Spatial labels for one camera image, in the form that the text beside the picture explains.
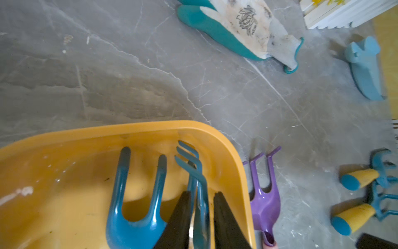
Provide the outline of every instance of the blue garden fork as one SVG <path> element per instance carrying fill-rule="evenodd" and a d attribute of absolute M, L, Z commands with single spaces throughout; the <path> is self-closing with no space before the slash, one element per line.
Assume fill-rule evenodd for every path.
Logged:
<path fill-rule="evenodd" d="M 148 214 L 140 221 L 129 222 L 122 215 L 122 204 L 130 167 L 130 154 L 128 147 L 124 147 L 120 152 L 106 224 L 106 240 L 111 249 L 152 249 L 167 225 L 160 217 L 167 158 L 165 155 L 159 157 Z"/>
<path fill-rule="evenodd" d="M 177 164 L 188 171 L 189 182 L 194 187 L 197 185 L 197 201 L 195 207 L 195 218 L 193 224 L 193 245 L 195 249 L 207 249 L 210 248 L 210 217 L 209 217 L 209 197 L 207 195 L 207 181 L 202 174 L 202 163 L 199 160 L 199 153 L 182 141 L 178 141 L 178 144 L 192 153 L 186 152 L 185 150 L 177 147 L 177 152 L 188 160 L 188 163 L 184 162 L 178 156 L 174 156 Z"/>

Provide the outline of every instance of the purple fork tine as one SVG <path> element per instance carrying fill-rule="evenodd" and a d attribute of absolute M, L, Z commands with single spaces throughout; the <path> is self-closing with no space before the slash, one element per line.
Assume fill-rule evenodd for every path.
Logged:
<path fill-rule="evenodd" d="M 272 227 L 281 212 L 281 197 L 276 185 L 275 171 L 272 161 L 272 156 L 275 155 L 275 153 L 277 153 L 280 149 L 281 147 L 278 146 L 267 155 L 269 176 L 271 178 L 271 190 L 268 193 L 265 193 L 261 189 L 256 169 L 256 161 L 264 156 L 264 153 L 260 153 L 250 160 L 250 170 L 252 172 L 255 191 L 254 198 L 250 202 L 252 207 L 254 229 L 263 232 L 263 241 L 268 246 L 275 245 Z"/>

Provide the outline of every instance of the teal rubber glove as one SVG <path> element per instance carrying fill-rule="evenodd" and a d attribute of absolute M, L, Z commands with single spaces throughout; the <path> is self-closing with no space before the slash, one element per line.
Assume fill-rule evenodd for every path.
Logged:
<path fill-rule="evenodd" d="M 274 57 L 292 73 L 302 42 L 289 35 L 263 0 L 180 0 L 178 18 L 252 60 Z"/>

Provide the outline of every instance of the light blue plastic tool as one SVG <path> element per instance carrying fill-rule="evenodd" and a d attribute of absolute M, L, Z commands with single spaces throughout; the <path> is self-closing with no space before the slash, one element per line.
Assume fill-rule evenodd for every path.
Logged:
<path fill-rule="evenodd" d="M 188 163 L 192 162 L 196 165 L 196 169 L 191 165 L 188 165 L 178 156 L 175 156 L 177 164 L 188 171 L 190 181 L 191 177 L 194 177 L 197 182 L 197 201 L 195 207 L 195 218 L 193 225 L 193 245 L 195 249 L 207 249 L 210 248 L 210 217 L 209 217 L 209 197 L 207 194 L 207 181 L 202 175 L 202 163 L 199 160 L 199 153 L 182 141 L 178 141 L 179 145 L 191 152 L 194 156 L 186 152 L 185 150 L 177 147 L 177 152 L 188 160 Z"/>
<path fill-rule="evenodd" d="M 384 100 L 380 84 L 380 71 L 376 55 L 380 46 L 369 36 L 362 41 L 352 42 L 345 49 L 345 57 L 350 62 L 351 72 L 359 91 L 370 100 Z"/>
<path fill-rule="evenodd" d="M 392 215 L 398 215 L 398 211 L 395 210 L 383 210 L 381 208 L 380 203 L 385 199 L 393 199 L 398 200 L 397 194 L 379 194 L 377 193 L 377 185 L 376 181 L 372 182 L 372 195 L 369 200 L 370 205 L 376 210 L 376 217 L 379 221 L 384 220 L 385 217 Z"/>
<path fill-rule="evenodd" d="M 396 169 L 397 166 L 392 162 L 383 162 L 383 156 L 391 153 L 392 152 L 389 149 L 382 149 L 374 152 L 372 155 L 371 168 L 380 174 L 380 176 L 376 178 L 376 181 L 383 188 L 389 188 L 393 184 L 398 183 L 398 178 L 394 176 L 387 176 L 386 173 L 386 169 Z"/>
<path fill-rule="evenodd" d="M 386 154 L 391 154 L 391 150 L 383 148 L 372 152 L 371 168 L 343 175 L 340 179 L 341 184 L 346 189 L 355 191 L 370 184 L 373 180 L 376 180 L 383 188 L 390 188 L 398 183 L 397 177 L 387 176 L 386 170 L 396 169 L 397 166 L 392 162 L 383 162 L 383 156 Z"/>
<path fill-rule="evenodd" d="M 111 249 L 152 249 L 166 227 L 159 211 L 166 179 L 167 158 L 165 155 L 159 157 L 148 214 L 140 221 L 129 222 L 123 217 L 122 204 L 130 167 L 130 154 L 128 147 L 124 147 L 120 152 L 106 224 L 106 240 Z"/>

